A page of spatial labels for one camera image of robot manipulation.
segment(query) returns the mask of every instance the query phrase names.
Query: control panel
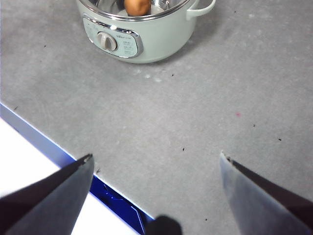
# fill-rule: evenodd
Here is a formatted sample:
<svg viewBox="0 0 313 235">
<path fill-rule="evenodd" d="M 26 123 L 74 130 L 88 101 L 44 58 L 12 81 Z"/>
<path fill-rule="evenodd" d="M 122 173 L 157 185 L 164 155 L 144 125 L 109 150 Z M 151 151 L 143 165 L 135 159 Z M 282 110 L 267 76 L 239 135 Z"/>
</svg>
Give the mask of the control panel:
<svg viewBox="0 0 313 235">
<path fill-rule="evenodd" d="M 129 29 L 118 28 L 83 16 L 85 31 L 97 47 L 121 58 L 133 58 L 143 51 L 140 36 Z"/>
</svg>

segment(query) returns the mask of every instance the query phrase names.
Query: white surface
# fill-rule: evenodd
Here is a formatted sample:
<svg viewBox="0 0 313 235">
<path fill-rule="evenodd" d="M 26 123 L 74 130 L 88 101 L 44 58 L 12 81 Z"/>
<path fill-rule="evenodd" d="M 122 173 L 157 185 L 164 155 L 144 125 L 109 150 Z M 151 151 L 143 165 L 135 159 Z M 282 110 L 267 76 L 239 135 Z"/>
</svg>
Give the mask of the white surface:
<svg viewBox="0 0 313 235">
<path fill-rule="evenodd" d="M 43 179 L 59 169 L 1 118 L 0 156 L 0 197 Z M 103 233 L 137 234 L 89 193 L 72 235 Z"/>
</svg>

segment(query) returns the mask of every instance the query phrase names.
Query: black object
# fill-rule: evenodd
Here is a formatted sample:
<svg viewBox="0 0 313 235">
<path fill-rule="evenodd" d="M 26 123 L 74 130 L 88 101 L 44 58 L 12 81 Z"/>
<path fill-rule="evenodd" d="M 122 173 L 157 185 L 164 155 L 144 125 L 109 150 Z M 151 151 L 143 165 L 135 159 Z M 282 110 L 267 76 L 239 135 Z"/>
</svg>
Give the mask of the black object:
<svg viewBox="0 0 313 235">
<path fill-rule="evenodd" d="M 182 233 L 177 221 L 163 215 L 147 224 L 145 235 L 182 235 Z"/>
<path fill-rule="evenodd" d="M 0 199 L 0 234 L 69 235 L 89 192 L 91 154 Z"/>
<path fill-rule="evenodd" d="M 223 187 L 243 235 L 313 235 L 313 203 L 220 158 Z"/>
</svg>

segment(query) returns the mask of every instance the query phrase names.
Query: gray surface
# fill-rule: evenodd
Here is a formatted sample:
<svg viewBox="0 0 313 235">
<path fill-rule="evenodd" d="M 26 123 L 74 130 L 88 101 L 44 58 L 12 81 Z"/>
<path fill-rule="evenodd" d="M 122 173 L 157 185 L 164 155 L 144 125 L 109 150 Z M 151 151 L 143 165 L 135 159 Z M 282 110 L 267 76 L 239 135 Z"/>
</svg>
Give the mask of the gray surface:
<svg viewBox="0 0 313 235">
<path fill-rule="evenodd" d="M 239 234 L 221 149 L 313 200 L 312 12 L 219 0 L 178 53 L 132 65 L 88 41 L 74 0 L 2 1 L 1 101 L 152 216 Z"/>
</svg>

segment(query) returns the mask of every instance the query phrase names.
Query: white stain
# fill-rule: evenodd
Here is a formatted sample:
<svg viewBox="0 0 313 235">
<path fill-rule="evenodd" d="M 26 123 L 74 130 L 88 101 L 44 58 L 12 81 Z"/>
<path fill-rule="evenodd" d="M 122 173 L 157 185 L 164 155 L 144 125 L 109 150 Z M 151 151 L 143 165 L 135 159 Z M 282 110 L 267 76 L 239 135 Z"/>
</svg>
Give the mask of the white stain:
<svg viewBox="0 0 313 235">
<path fill-rule="evenodd" d="M 155 82 L 161 82 L 162 80 L 159 79 L 159 78 L 155 78 L 154 81 L 155 81 Z"/>
<path fill-rule="evenodd" d="M 134 71 L 134 75 L 138 75 L 138 74 L 140 74 L 141 73 L 141 70 L 140 69 L 136 69 L 135 71 Z"/>
</svg>

